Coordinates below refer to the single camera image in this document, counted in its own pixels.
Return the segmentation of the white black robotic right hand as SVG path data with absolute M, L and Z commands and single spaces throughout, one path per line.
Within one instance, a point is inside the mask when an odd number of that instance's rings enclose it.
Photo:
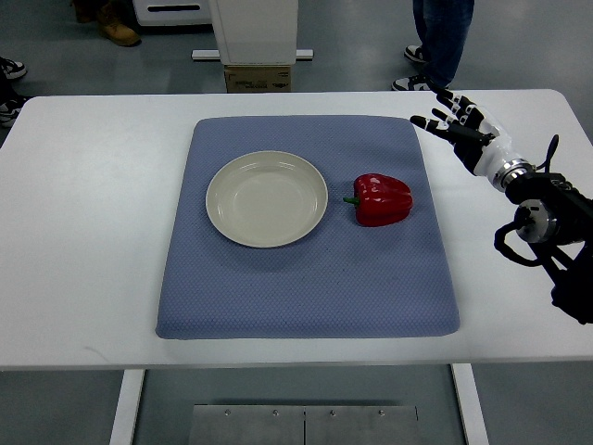
M 486 119 L 486 113 L 467 96 L 444 89 L 436 89 L 435 93 L 436 100 L 450 113 L 433 108 L 433 119 L 414 115 L 410 122 L 450 143 L 466 170 L 479 175 L 478 162 L 484 156 L 484 149 L 499 136 L 499 130 L 494 129 Z

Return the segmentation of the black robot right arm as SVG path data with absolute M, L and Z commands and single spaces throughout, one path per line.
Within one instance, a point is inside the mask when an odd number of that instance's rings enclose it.
M 495 232 L 494 247 L 526 267 L 541 266 L 554 283 L 551 303 L 580 324 L 592 322 L 592 200 L 550 170 L 559 136 L 545 161 L 505 179 L 505 196 L 518 206 Z

